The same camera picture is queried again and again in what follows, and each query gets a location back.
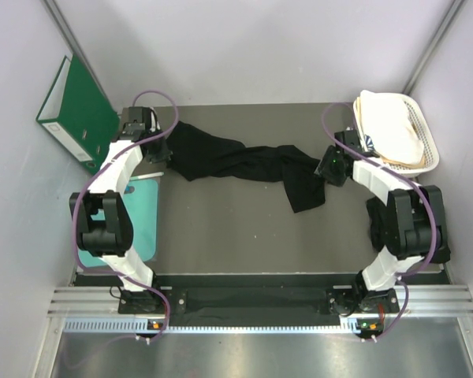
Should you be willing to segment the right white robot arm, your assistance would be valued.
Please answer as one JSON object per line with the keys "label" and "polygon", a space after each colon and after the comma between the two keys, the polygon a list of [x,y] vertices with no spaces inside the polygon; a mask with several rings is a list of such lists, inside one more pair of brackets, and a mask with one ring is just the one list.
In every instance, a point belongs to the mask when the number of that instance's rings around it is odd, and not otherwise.
{"label": "right white robot arm", "polygon": [[359,271],[352,285],[352,312],[393,309],[397,278],[425,261],[445,264],[451,258],[441,190],[403,181],[367,161],[356,160],[339,146],[329,146],[315,175],[341,187],[347,179],[368,189],[370,238],[377,257]]}

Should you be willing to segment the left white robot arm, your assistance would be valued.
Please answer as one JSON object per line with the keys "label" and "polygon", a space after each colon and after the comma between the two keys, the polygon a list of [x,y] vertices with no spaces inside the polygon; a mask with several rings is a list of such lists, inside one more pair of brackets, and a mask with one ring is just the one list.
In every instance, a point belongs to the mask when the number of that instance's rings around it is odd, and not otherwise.
{"label": "left white robot arm", "polygon": [[82,250],[102,261],[120,278],[121,299],[146,313],[159,308],[168,313],[170,305],[158,289],[154,271],[134,247],[135,230],[124,194],[135,168],[155,153],[165,133],[156,120],[125,122],[102,167],[69,199],[76,259]]}

